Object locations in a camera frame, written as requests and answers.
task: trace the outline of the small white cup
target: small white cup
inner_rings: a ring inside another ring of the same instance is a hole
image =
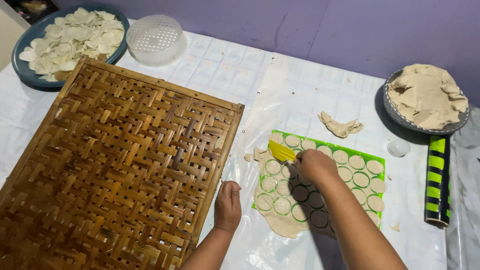
[[[410,152],[410,144],[405,140],[396,139],[388,143],[387,150],[390,155],[399,158]]]

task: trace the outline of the purple wall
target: purple wall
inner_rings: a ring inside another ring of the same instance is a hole
[[[57,0],[60,6],[94,2]],[[480,106],[478,0],[100,0],[132,19],[386,78],[413,63],[447,69]]]

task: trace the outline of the pile of chips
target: pile of chips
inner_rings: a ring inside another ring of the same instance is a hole
[[[105,61],[125,34],[115,15],[83,8],[55,18],[55,24],[45,27],[45,32],[43,38],[32,40],[19,58],[28,61],[28,67],[49,82],[65,80],[82,54]]]

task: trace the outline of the striped rolling pin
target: striped rolling pin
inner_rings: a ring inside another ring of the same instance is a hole
[[[450,223],[450,136],[430,137],[425,222],[439,227]]]

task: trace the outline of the white plastic colander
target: white plastic colander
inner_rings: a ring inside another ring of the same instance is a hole
[[[130,26],[127,45],[130,54],[140,64],[161,67],[182,57],[188,40],[176,20],[164,15],[151,15]]]

